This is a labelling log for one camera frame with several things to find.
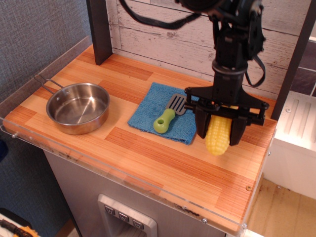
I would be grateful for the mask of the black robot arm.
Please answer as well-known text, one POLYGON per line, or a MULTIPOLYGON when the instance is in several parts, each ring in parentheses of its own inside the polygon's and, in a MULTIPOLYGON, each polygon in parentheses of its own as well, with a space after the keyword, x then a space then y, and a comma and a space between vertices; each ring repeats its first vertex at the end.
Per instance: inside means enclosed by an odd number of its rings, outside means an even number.
POLYGON ((269 104, 247 94, 243 80, 249 79, 248 62, 263 51, 263 6, 259 0, 182 0, 180 4, 194 13, 205 13, 213 23, 216 56, 212 62, 212 86, 188 87, 186 108, 195 114, 197 134, 206 137, 214 116, 232 119, 230 145, 237 145, 245 128, 263 125, 269 104))

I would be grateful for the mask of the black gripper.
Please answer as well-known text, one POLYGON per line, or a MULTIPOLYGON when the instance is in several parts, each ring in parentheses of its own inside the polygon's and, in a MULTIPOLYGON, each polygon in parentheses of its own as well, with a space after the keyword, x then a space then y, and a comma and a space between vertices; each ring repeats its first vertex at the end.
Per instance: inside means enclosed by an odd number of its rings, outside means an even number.
POLYGON ((211 115, 231 118, 230 146, 238 145, 246 125, 263 125, 269 104, 242 88, 247 68, 214 68, 214 82, 207 87, 185 89, 185 108, 195 114, 197 135, 205 138, 211 115))

